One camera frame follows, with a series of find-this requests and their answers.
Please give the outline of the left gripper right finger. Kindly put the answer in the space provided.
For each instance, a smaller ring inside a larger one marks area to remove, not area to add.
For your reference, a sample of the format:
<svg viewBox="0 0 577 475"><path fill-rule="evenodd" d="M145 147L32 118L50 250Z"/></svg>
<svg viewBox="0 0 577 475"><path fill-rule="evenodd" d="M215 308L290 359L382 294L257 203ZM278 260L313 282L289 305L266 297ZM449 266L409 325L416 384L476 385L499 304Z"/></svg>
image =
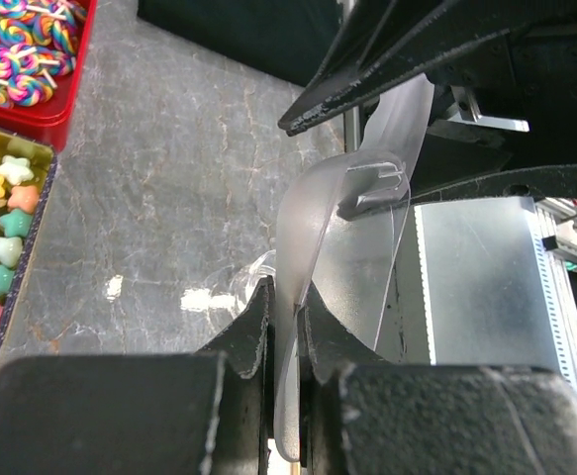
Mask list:
<svg viewBox="0 0 577 475"><path fill-rule="evenodd" d="M553 372L394 364L318 296L297 323L310 473L577 474L577 397Z"/></svg>

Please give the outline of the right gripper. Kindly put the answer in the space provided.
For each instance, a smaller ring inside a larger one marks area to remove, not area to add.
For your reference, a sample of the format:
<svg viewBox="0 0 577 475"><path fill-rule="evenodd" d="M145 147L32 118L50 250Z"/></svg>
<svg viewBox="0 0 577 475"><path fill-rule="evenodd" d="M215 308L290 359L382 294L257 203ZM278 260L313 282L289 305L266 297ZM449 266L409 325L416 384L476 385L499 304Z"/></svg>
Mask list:
<svg viewBox="0 0 577 475"><path fill-rule="evenodd" d="M426 73L469 124L430 126L422 173L491 173L415 191L400 172L338 200L347 221L381 209L485 198L577 199L577 1L359 1L279 119L299 135Z"/></svg>

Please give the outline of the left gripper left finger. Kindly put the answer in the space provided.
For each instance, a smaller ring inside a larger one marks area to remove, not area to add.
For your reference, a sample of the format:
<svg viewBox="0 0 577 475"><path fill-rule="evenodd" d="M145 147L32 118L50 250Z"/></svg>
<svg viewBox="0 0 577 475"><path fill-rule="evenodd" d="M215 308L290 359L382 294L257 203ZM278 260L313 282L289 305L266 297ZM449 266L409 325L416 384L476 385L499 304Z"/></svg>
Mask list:
<svg viewBox="0 0 577 475"><path fill-rule="evenodd" d="M0 368L0 474L263 474L274 286L193 353Z"/></svg>

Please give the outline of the clear plastic scoop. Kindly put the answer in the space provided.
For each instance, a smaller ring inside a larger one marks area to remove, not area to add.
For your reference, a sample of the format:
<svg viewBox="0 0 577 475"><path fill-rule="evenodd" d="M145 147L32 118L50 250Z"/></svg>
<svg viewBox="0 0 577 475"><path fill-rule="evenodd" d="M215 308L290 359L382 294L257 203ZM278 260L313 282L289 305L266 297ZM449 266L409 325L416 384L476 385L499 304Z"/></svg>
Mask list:
<svg viewBox="0 0 577 475"><path fill-rule="evenodd" d="M358 150L309 168L281 202L273 430L290 462L300 455L296 314L314 285L333 316L375 347L433 92L420 74L382 94Z"/></svg>

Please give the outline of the gold tin of star candies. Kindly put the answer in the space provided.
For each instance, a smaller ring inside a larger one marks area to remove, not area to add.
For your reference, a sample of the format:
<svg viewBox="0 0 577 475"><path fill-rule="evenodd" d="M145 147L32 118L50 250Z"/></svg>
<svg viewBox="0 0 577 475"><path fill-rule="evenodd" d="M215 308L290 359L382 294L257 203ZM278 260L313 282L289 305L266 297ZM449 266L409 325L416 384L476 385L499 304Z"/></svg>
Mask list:
<svg viewBox="0 0 577 475"><path fill-rule="evenodd" d="M52 147L0 129L0 348L56 172Z"/></svg>

